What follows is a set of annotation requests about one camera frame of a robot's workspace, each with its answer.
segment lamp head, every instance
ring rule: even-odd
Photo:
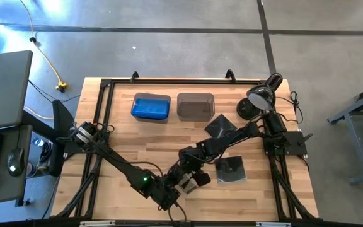
[[[247,93],[247,99],[260,110],[272,110],[275,105],[275,91],[282,83],[282,76],[279,73],[271,75],[265,84],[255,86]]]

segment gray floor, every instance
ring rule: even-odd
[[[36,25],[141,28],[261,28],[255,0],[27,0]],[[270,29],[363,30],[363,0],[263,0]],[[27,25],[18,0],[0,1],[0,23]],[[269,75],[263,35],[198,33],[37,32],[42,49],[69,85],[80,94],[86,76],[189,76],[221,78],[231,68],[238,78]],[[30,79],[60,99],[57,83],[42,56],[28,41],[30,32],[0,25],[0,52],[33,50]],[[363,184],[347,179],[360,173],[346,126],[326,118],[363,91],[363,36],[272,35],[277,71],[299,94],[304,112],[311,179],[320,217],[363,224]],[[26,105],[51,116],[52,107],[33,88]],[[75,114],[77,101],[66,103]],[[40,151],[33,148],[31,160]],[[0,221],[41,218],[53,177],[28,181],[28,207],[0,204]]]

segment yellow cable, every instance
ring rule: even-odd
[[[28,13],[28,17],[29,17],[29,21],[30,21],[30,29],[32,31],[32,37],[34,37],[34,35],[33,35],[33,22],[32,22],[32,17],[30,16],[29,9],[26,7],[26,5],[24,4],[24,2],[22,0],[20,0],[20,2],[25,7],[26,12]],[[40,48],[38,46],[36,46],[36,43],[35,42],[33,44],[38,49],[38,51],[43,55],[44,59],[47,61],[47,63],[51,67],[51,69],[55,72],[55,75],[57,76],[57,79],[58,79],[59,84],[60,83],[64,84],[64,82],[62,82],[62,80],[60,78],[60,75],[58,74],[57,70],[55,70],[54,66],[51,64],[49,58],[42,52],[42,50],[40,50]]]
[[[53,120],[54,118],[53,117],[44,117],[43,115],[40,115],[38,113],[36,113],[34,110],[32,110],[31,108],[27,107],[27,106],[24,106],[25,109],[29,110],[30,112],[32,112],[34,115],[36,115],[37,117],[40,117],[42,119],[45,119],[45,120]]]

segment black clamp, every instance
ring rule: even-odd
[[[133,83],[135,81],[135,79],[138,77],[139,77],[138,72],[134,71],[134,73],[131,76],[130,82]]]
[[[232,82],[232,83],[236,83],[236,78],[234,77],[234,74],[233,74],[233,72],[232,72],[232,69],[228,69],[228,70],[226,71],[225,78],[226,78],[226,79],[231,78],[231,82]]]

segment butcher block table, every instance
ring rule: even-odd
[[[85,78],[76,113],[78,125],[84,121],[93,121],[101,79]],[[115,130],[110,134],[109,145],[128,161],[150,161],[165,172],[178,159],[179,149],[193,146],[196,142],[210,137],[204,131],[210,122],[179,120],[176,112],[179,93],[212,93],[215,97],[215,116],[212,120],[223,114],[236,127],[243,127],[247,120],[237,114],[236,104],[245,97],[251,87],[240,84],[116,84],[108,121]],[[139,92],[171,97],[167,124],[139,122],[131,116],[134,95]],[[103,121],[107,93],[105,92],[103,98],[99,122]],[[289,99],[287,80],[282,82],[276,95]],[[278,98],[275,106],[287,119],[296,119],[293,106],[289,102]],[[288,131],[298,129],[296,122],[284,123]],[[62,211],[79,188],[85,156],[85,154],[76,154],[64,163],[52,215]],[[178,203],[186,211],[187,220],[277,221],[270,163],[264,154],[262,139],[248,139],[232,146],[226,150],[224,157],[227,156],[242,156],[247,180],[218,184],[215,166],[204,165],[203,170],[209,173],[211,183],[199,187],[188,195],[182,192],[178,199]],[[318,216],[305,163],[296,156],[287,156],[286,162],[293,191],[306,209],[314,216]],[[159,175],[158,170],[151,165],[139,166]],[[282,189],[281,191],[284,211],[288,214],[287,199]],[[90,186],[85,193],[83,213],[87,208],[89,193]],[[173,219],[183,219],[179,208],[172,206],[171,213]],[[145,199],[132,189],[125,177],[109,162],[103,160],[93,219],[169,220],[169,217],[167,212],[158,210],[158,205],[152,199]]]

